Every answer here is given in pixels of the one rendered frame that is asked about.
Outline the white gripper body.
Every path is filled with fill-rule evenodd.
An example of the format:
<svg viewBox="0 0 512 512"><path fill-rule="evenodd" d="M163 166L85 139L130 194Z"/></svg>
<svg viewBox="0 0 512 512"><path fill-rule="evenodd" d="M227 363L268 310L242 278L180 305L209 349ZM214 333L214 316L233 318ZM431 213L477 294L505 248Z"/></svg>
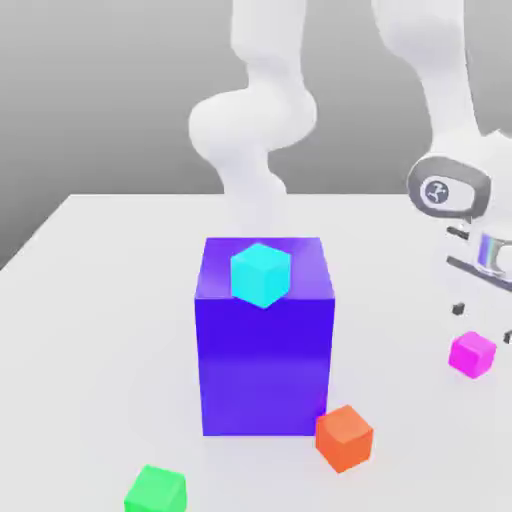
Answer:
<svg viewBox="0 0 512 512"><path fill-rule="evenodd" d="M450 311L454 298L462 296L465 313L512 316L512 283L487 275L454 256L446 256L441 263L441 287Z"/></svg>

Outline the small magenta cube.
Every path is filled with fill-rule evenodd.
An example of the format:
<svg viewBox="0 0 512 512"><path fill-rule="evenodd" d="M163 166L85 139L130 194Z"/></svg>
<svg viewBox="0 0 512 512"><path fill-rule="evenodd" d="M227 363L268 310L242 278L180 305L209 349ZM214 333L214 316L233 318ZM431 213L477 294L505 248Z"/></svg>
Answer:
<svg viewBox="0 0 512 512"><path fill-rule="evenodd" d="M471 379L486 373L492 366L497 345L476 332L466 332L451 345L448 364Z"/></svg>

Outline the small orange cube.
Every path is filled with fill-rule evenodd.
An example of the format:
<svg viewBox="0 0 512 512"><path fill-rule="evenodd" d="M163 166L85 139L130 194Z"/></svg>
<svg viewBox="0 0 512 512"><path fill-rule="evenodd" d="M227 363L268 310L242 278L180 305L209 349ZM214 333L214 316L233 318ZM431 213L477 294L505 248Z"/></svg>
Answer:
<svg viewBox="0 0 512 512"><path fill-rule="evenodd" d="M350 405L316 420L315 447L328 464L342 473L371 456L374 429Z"/></svg>

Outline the small cyan cube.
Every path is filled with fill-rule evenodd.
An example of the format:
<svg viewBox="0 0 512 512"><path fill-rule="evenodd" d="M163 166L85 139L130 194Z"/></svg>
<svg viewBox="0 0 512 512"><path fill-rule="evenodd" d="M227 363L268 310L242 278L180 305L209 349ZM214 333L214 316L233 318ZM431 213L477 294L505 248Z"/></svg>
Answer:
<svg viewBox="0 0 512 512"><path fill-rule="evenodd" d="M231 295L261 309L285 296L291 286L291 255L254 243L230 258Z"/></svg>

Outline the small green cube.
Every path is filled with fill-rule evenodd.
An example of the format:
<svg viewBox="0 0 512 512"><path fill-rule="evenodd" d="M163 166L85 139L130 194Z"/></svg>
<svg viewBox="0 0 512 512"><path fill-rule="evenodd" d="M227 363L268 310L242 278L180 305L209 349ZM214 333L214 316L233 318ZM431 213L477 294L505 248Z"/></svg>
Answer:
<svg viewBox="0 0 512 512"><path fill-rule="evenodd" d="M186 512L187 501L182 473L146 465L124 498L124 512Z"/></svg>

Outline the large blue box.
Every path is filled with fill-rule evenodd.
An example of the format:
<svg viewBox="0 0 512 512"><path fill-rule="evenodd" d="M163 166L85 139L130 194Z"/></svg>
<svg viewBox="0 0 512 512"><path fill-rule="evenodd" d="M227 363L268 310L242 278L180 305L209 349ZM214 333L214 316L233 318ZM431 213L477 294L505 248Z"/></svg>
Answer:
<svg viewBox="0 0 512 512"><path fill-rule="evenodd" d="M311 436L326 410L335 313L322 243L265 238L290 254L289 292L266 309L231 294L230 259L253 238L205 241L194 297L206 436Z"/></svg>

